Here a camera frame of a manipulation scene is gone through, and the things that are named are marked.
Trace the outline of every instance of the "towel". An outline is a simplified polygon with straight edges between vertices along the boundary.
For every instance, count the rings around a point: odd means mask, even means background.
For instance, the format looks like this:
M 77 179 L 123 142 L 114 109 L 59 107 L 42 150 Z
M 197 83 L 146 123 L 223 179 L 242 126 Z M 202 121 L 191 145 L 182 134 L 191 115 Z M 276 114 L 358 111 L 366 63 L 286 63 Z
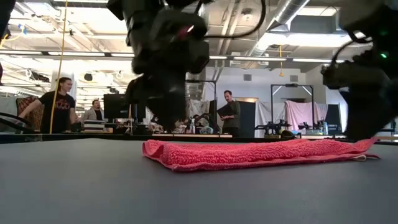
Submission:
M 322 139 L 296 139 L 249 144 L 175 144 L 149 140 L 143 143 L 144 156 L 174 171 L 225 170 L 282 164 L 365 160 L 375 139 L 355 144 Z

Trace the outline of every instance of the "ceiling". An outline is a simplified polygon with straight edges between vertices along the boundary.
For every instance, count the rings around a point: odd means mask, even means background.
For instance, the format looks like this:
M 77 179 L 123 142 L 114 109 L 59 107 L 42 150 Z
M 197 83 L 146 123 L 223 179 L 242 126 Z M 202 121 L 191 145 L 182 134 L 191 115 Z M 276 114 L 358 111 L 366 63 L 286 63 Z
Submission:
M 276 9 L 279 1 L 267 1 L 267 13 Z M 126 24 L 119 21 L 109 10 L 105 8 L 104 0 L 70 0 L 67 8 L 67 23 L 65 34 L 65 51 L 67 52 L 130 52 L 132 49 L 126 46 Z M 276 40 L 274 46 L 266 48 L 264 52 L 270 57 L 290 57 L 290 58 L 330 58 L 337 50 L 337 46 L 323 46 L 322 43 L 314 45 L 308 44 L 304 40 L 308 37 L 297 37 L 292 39 L 292 34 L 298 32 L 309 32 L 311 24 L 306 25 L 307 21 L 335 20 L 339 3 L 332 0 L 316 1 L 311 0 L 298 12 L 297 18 L 291 23 L 290 32 L 282 35 L 290 35 L 285 42 L 281 41 L 281 33 L 275 33 Z M 193 11 L 195 5 L 187 7 L 187 11 Z M 208 21 L 209 34 L 238 34 L 252 29 L 258 22 L 261 12 L 260 0 L 216 0 L 206 6 L 202 13 Z M 12 13 L 10 20 L 10 30 L 13 41 L 6 41 L 0 50 L 38 50 L 46 52 L 59 52 L 62 48 L 63 15 L 65 13 L 64 0 L 25 0 L 19 1 Z M 26 28 L 25 34 L 21 33 L 21 27 Z M 260 29 L 247 37 L 234 40 L 210 39 L 210 55 L 246 55 L 264 35 L 265 30 Z M 341 58 L 350 58 L 352 55 L 362 52 L 366 47 L 351 47 L 345 50 Z M 79 85 L 82 86 L 101 86 L 98 88 L 79 88 L 78 105 L 80 108 L 87 108 L 91 105 L 91 100 L 101 98 L 104 93 L 109 93 L 106 86 L 118 86 L 121 91 L 136 77 L 131 72 L 129 60 L 111 60 L 108 58 L 78 58 L 67 59 L 69 67 L 79 71 Z M 44 87 L 2 87 L 1 92 L 8 94 L 33 94 L 41 95 L 49 91 L 48 83 L 30 80 L 29 72 L 33 71 L 46 77 L 51 77 L 53 71 L 58 68 L 59 58 L 36 58 L 36 57 L 15 57 L 0 56 L 0 62 L 4 67 L 2 82 L 7 84 L 43 84 Z M 302 72 L 318 66 L 319 63 L 285 62 L 284 68 L 299 68 Z M 215 62 L 210 62 L 209 66 L 216 66 Z M 234 66 L 230 62 L 224 66 Z M 257 62 L 242 62 L 238 67 L 241 68 L 264 68 L 275 69 L 280 67 L 280 62 L 269 62 L 264 65 Z M 85 81 L 84 74 L 93 73 L 99 77 L 93 82 Z M 199 76 L 189 76 L 189 79 L 206 77 L 203 73 Z M 201 85 L 189 85 L 188 94 L 192 98 L 200 98 Z

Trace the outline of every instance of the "table surface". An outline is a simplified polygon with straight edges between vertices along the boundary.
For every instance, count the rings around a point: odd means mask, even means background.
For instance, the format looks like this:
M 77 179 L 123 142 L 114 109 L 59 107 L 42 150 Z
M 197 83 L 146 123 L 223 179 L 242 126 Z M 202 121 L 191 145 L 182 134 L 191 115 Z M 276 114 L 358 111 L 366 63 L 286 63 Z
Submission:
M 0 147 L 0 223 L 397 223 L 398 147 L 380 161 L 174 173 L 142 142 Z

